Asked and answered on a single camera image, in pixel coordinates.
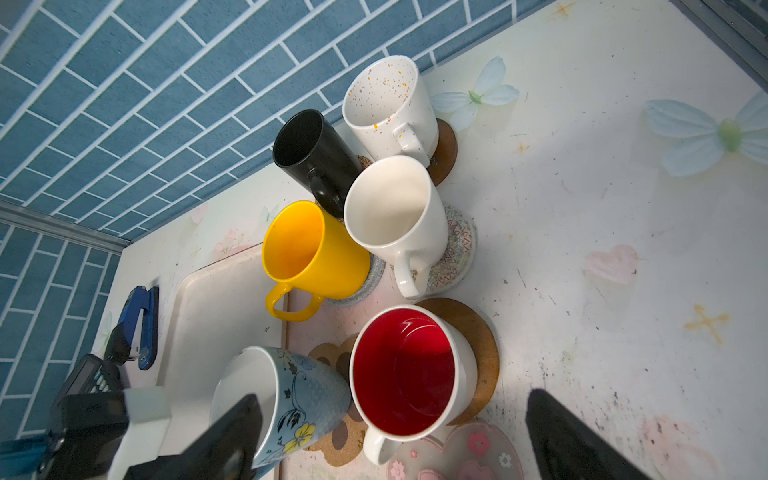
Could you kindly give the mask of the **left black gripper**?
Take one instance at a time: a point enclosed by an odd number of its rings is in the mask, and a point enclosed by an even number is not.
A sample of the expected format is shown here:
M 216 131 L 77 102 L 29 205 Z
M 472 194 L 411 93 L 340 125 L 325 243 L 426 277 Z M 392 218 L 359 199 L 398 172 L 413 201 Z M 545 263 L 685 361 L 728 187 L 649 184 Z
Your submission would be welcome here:
M 67 395 L 52 414 L 38 479 L 122 479 L 155 460 L 171 423 L 163 389 Z

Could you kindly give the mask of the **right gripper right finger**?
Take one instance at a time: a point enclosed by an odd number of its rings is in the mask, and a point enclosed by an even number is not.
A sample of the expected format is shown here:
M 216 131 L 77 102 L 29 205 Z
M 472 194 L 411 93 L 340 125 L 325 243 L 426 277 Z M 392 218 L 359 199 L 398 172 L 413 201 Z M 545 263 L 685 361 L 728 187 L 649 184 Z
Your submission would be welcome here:
M 530 392 L 525 421 L 543 479 L 647 477 L 544 389 Z

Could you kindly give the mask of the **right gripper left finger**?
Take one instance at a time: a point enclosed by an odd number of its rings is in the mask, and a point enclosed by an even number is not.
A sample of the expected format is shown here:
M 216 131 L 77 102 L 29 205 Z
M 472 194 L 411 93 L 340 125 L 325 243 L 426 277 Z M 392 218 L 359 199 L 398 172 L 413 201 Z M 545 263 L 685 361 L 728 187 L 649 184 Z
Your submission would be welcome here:
M 247 394 L 178 455 L 131 466 L 125 479 L 254 479 L 252 467 L 263 415 Z

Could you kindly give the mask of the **light blue floral mug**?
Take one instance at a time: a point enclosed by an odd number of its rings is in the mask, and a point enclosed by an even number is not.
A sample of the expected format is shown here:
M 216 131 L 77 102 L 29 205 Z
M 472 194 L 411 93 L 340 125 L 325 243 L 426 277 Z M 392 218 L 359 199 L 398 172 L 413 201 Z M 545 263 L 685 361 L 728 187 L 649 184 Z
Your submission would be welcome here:
M 332 432 L 352 402 L 349 385 L 336 370 L 277 347 L 248 347 L 227 365 L 214 391 L 210 421 L 247 394 L 256 396 L 263 416 L 251 462 L 257 479 Z

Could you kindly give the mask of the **pink flower coaster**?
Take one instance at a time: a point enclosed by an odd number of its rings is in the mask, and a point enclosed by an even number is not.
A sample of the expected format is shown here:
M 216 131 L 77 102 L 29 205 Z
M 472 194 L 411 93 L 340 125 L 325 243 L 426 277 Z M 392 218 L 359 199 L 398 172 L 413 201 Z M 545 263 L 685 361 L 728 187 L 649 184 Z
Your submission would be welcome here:
M 515 448 L 497 427 L 473 420 L 402 445 L 385 468 L 388 479 L 522 479 Z

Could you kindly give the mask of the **brown cork round coaster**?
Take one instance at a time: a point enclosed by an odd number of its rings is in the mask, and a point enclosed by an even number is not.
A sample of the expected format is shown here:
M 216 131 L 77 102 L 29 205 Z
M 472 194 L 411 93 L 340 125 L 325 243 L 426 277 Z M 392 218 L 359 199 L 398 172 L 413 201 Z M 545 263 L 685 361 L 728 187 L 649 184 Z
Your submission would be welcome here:
M 478 367 L 477 387 L 468 407 L 450 425 L 467 423 L 488 405 L 498 383 L 500 356 L 494 334 L 480 314 L 458 300 L 434 297 L 424 299 L 417 305 L 455 327 L 474 352 Z

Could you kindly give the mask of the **brown paw print coaster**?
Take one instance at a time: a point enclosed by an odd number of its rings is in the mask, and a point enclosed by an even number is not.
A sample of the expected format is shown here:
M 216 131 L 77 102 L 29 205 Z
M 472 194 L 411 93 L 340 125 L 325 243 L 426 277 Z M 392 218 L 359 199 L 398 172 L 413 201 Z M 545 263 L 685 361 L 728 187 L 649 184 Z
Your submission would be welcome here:
M 323 343 L 309 353 L 309 357 L 335 369 L 349 382 L 352 349 L 357 335 L 354 334 L 339 345 Z M 321 452 L 332 467 L 342 467 L 352 462 L 363 450 L 368 425 L 363 421 L 354 402 L 351 402 L 341 423 L 329 434 L 308 448 Z

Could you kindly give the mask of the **beige serving tray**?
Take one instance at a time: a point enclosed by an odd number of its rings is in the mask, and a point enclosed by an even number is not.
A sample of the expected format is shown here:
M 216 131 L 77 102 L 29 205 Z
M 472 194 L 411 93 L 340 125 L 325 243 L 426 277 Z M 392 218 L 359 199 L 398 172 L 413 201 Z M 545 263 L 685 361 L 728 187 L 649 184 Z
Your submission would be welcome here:
M 157 378 L 171 411 L 162 456 L 181 453 L 207 430 L 214 390 L 234 357 L 249 346 L 285 345 L 284 322 L 265 307 L 274 285 L 263 269 L 261 245 L 182 282 Z

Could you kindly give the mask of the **red inside mug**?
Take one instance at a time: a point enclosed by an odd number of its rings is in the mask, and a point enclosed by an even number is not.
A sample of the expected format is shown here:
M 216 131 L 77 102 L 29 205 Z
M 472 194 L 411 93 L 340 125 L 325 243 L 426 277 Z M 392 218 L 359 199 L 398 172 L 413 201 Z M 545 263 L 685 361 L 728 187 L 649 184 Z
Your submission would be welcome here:
M 463 413 L 475 394 L 478 367 L 468 340 L 454 326 L 422 307 L 398 305 L 361 330 L 349 380 L 368 425 L 363 453 L 383 465 L 402 444 Z

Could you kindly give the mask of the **yellow mug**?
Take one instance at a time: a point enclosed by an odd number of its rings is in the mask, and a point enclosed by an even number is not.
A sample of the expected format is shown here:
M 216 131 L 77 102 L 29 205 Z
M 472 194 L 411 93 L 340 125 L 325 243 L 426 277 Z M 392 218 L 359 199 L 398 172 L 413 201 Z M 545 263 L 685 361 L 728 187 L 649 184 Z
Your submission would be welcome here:
M 345 299 L 360 290 L 371 260 L 341 222 L 302 200 L 286 206 L 270 224 L 262 264 L 276 282 L 265 300 L 267 311 L 283 321 L 302 322 L 317 313 L 324 300 Z M 294 289 L 309 293 L 309 304 L 299 312 L 279 310 L 279 300 Z

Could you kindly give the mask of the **cream white mug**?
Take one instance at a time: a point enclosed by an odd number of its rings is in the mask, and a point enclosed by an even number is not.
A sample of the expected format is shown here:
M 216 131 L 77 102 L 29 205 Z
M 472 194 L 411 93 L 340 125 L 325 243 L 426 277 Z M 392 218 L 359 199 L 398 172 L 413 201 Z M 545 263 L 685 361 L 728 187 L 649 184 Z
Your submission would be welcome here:
M 347 194 L 344 224 L 355 242 L 393 267 L 404 297 L 426 293 L 449 233 L 443 202 L 421 162 L 395 155 L 364 169 Z

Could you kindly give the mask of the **black mug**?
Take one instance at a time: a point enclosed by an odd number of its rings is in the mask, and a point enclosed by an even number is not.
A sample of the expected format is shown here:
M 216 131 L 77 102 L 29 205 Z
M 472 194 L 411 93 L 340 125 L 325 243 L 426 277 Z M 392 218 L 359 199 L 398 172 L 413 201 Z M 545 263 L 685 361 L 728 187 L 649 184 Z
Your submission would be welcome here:
M 283 125 L 273 145 L 273 161 L 330 215 L 344 216 L 347 194 L 362 165 L 319 111 L 302 110 Z

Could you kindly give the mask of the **white speckled mug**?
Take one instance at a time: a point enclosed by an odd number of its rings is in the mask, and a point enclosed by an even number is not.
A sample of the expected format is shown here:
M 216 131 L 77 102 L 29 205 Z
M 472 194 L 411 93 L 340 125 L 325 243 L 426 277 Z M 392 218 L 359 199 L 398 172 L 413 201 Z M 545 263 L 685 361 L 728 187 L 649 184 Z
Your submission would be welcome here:
M 342 114 L 373 160 L 406 155 L 430 165 L 439 128 L 411 58 L 388 56 L 363 69 L 344 96 Z

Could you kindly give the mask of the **dark brown wooden coaster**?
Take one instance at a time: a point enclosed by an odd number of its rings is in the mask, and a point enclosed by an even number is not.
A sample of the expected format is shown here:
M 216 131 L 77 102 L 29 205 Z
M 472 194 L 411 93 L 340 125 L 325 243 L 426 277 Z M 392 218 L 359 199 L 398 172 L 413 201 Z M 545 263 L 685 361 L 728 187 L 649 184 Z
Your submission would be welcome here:
M 427 168 L 435 186 L 440 185 L 448 177 L 458 156 L 458 143 L 453 128 L 440 118 L 437 119 L 437 124 L 438 143 Z

